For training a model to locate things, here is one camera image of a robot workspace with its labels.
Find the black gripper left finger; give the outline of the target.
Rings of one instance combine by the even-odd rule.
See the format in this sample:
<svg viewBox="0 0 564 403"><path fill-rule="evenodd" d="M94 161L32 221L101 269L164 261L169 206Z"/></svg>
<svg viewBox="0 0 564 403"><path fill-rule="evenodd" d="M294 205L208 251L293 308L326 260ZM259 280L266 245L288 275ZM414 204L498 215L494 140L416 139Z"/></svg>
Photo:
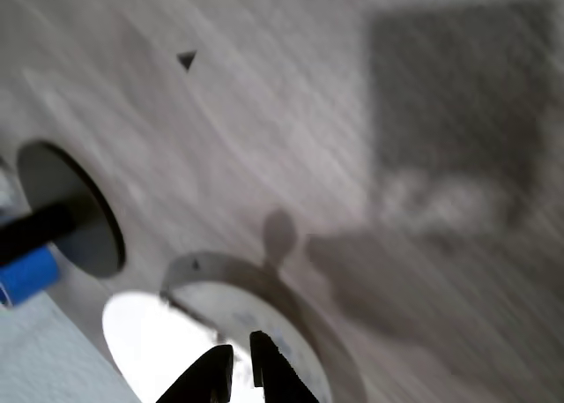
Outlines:
<svg viewBox="0 0 564 403"><path fill-rule="evenodd" d="M158 403L227 403L234 366L232 345L217 345L193 362L157 400Z"/></svg>

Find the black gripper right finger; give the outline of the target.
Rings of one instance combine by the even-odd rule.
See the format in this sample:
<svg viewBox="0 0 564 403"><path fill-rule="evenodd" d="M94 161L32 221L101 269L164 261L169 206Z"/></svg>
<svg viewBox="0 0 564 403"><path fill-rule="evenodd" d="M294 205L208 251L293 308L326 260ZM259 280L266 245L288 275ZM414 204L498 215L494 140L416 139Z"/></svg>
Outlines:
<svg viewBox="0 0 564 403"><path fill-rule="evenodd" d="M263 389L265 403L318 402L268 334L254 331L249 343L254 385Z"/></svg>

